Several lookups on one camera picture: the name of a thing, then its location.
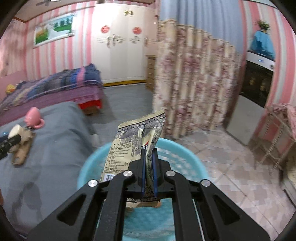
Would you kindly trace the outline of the white round bun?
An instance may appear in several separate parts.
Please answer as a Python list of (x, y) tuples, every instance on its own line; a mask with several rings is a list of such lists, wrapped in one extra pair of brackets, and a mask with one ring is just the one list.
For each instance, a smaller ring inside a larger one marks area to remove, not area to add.
[(16, 135), (20, 135), (20, 137), (23, 136), (23, 128), (20, 125), (13, 126), (9, 132), (8, 138), (12, 138)]

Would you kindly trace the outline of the framed wedding photo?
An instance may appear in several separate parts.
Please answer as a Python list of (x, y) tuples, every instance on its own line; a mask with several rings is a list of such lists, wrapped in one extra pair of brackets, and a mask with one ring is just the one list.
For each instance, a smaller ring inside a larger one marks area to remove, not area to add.
[(69, 13), (40, 23), (34, 30), (33, 48), (75, 36), (76, 13)]

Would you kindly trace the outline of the white wardrobe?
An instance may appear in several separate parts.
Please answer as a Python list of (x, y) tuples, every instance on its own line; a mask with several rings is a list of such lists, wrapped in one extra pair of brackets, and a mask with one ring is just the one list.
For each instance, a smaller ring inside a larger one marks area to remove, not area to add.
[(146, 80), (147, 57), (157, 48), (154, 9), (140, 4), (97, 4), (92, 24), (91, 62), (102, 82)]

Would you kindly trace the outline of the pink cloth on table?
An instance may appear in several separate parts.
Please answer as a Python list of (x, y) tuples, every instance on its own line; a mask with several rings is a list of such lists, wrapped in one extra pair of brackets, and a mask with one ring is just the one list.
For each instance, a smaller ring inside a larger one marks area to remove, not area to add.
[(275, 113), (282, 113), (287, 120), (292, 138), (295, 140), (295, 107), (287, 103), (276, 103), (272, 106)]

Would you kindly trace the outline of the bed with plaid quilt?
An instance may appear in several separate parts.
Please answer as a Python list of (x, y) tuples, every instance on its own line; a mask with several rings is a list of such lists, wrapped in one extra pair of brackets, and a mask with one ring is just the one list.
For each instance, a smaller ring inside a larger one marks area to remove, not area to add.
[(45, 108), (73, 101), (82, 108), (102, 107), (103, 83), (94, 64), (34, 81), (23, 81), (1, 101), (1, 125), (23, 117), (31, 107)]

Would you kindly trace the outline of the wooden desk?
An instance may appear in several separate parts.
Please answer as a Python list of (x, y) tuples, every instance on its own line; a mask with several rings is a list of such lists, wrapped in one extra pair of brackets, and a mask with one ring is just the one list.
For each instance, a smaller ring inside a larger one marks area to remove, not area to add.
[(151, 91), (154, 90), (155, 63), (156, 63), (156, 56), (155, 55), (147, 55), (146, 87)]

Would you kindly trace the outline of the yellow duck plush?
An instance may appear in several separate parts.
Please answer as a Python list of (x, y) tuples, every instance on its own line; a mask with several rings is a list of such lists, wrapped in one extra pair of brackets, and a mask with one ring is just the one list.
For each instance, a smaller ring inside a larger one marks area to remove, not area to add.
[(6, 86), (6, 95), (12, 94), (14, 91), (16, 91), (16, 86), (13, 84), (9, 84)]

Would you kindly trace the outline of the floral divider curtain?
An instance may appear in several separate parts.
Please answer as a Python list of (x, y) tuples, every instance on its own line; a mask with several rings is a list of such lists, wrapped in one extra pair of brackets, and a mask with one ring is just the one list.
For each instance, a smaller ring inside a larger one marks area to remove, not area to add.
[(230, 108), (243, 50), (241, 1), (159, 1), (152, 107), (163, 137), (220, 126)]

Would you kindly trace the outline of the ceiling fan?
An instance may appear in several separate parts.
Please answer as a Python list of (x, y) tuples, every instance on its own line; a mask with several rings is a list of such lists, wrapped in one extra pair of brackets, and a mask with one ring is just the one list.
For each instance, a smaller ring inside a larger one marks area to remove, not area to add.
[(39, 3), (36, 3), (36, 6), (41, 6), (41, 5), (45, 5), (45, 6), (49, 6), (50, 3), (60, 3), (60, 0), (43, 0)]

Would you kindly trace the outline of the grey table cloth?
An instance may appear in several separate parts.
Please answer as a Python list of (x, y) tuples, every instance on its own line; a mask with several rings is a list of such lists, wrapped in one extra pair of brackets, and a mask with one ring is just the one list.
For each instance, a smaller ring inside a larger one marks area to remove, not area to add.
[(14, 229), (26, 236), (76, 192), (77, 178), (92, 154), (92, 126), (75, 102), (40, 110), (45, 125), (22, 166), (13, 155), (1, 160), (4, 210)]

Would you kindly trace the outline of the silver snack packet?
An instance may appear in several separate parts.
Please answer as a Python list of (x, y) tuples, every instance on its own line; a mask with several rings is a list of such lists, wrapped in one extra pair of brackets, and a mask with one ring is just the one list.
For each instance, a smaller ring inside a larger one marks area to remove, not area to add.
[(141, 118), (126, 121), (117, 128), (116, 135), (105, 161), (100, 181), (110, 181), (113, 177), (128, 169), (131, 162), (144, 159), (140, 168), (142, 198), (129, 198), (127, 208), (159, 207), (161, 201), (156, 199), (153, 190), (152, 152), (161, 136), (166, 121), (163, 110)]

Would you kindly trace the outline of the beige drawstring pouch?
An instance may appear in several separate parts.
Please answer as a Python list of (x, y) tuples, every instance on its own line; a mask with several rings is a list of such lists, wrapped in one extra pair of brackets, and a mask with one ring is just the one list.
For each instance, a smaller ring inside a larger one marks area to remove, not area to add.
[(35, 133), (32, 130), (23, 130), (23, 136), (21, 137), (21, 142), (18, 145), (15, 145), (11, 151), (13, 153), (17, 152), (19, 148), (24, 147), (29, 141), (32, 141), (35, 138)]

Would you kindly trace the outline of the pink pig mug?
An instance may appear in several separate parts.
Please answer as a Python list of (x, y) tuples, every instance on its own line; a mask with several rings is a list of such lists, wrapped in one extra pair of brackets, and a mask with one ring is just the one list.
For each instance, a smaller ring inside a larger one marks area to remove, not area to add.
[(39, 129), (45, 125), (45, 121), (41, 118), (40, 110), (36, 107), (30, 108), (25, 115), (25, 124), (29, 128)]

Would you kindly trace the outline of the tan phone case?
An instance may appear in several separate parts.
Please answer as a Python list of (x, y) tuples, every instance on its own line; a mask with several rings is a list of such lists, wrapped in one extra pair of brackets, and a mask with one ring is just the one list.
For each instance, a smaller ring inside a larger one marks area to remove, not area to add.
[(14, 153), (11, 162), (14, 166), (22, 166), (25, 163), (26, 158), (29, 155), (33, 140), (34, 137), (29, 137), (27, 141), (24, 141), (23, 144), (20, 144), (18, 150)]

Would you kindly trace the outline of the small potted plant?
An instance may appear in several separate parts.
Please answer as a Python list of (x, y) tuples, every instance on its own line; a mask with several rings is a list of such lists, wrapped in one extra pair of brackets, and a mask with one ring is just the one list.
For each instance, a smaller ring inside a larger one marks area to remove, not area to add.
[(270, 24), (263, 21), (263, 20), (258, 20), (257, 25), (260, 28), (260, 31), (264, 32), (264, 33), (268, 33), (268, 31), (270, 30)]

